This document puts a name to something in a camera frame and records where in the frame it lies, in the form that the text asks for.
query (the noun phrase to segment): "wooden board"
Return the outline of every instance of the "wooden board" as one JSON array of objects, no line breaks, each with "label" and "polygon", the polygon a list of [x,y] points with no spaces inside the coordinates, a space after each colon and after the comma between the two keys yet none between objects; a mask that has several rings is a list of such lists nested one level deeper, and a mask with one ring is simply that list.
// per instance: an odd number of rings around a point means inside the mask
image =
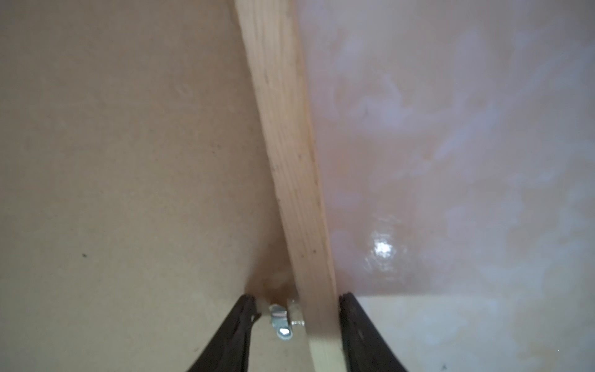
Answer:
[{"label": "wooden board", "polygon": [[291,0],[236,0],[316,370],[344,370],[324,204]]}]

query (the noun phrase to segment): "metal latch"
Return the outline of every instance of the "metal latch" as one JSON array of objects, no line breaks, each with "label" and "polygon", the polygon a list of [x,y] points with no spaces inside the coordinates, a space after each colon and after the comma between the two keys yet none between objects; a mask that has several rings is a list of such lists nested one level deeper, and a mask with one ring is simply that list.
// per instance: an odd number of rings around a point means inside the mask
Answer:
[{"label": "metal latch", "polygon": [[[292,302],[289,307],[293,310],[292,314],[297,315],[299,313],[299,307],[296,302]],[[277,337],[281,340],[287,341],[293,337],[292,326],[304,325],[303,320],[291,321],[289,311],[279,304],[272,304],[269,306],[269,310],[271,311],[271,325],[275,328]]]}]

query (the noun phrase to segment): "painted surface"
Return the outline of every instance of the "painted surface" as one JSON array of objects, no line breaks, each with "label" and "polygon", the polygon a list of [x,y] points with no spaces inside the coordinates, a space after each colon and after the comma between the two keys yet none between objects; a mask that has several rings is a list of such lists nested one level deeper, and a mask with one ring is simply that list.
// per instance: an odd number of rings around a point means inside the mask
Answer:
[{"label": "painted surface", "polygon": [[595,370],[595,5],[298,3],[339,291],[411,372]]}]

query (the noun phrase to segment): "brown stain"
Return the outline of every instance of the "brown stain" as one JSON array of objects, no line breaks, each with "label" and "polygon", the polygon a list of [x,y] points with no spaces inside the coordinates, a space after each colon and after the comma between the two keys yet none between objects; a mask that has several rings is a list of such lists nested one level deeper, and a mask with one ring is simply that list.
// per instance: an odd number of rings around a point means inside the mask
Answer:
[{"label": "brown stain", "polygon": [[246,283],[246,293],[270,304],[284,306],[298,298],[284,239],[269,244],[255,262]]}]

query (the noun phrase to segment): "wooden plank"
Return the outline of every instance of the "wooden plank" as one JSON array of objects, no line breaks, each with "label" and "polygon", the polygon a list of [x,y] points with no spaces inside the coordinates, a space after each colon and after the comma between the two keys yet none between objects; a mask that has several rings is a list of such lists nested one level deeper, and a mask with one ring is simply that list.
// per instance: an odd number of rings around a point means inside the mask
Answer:
[{"label": "wooden plank", "polygon": [[294,4],[236,0],[236,8],[314,366],[345,370]]}]

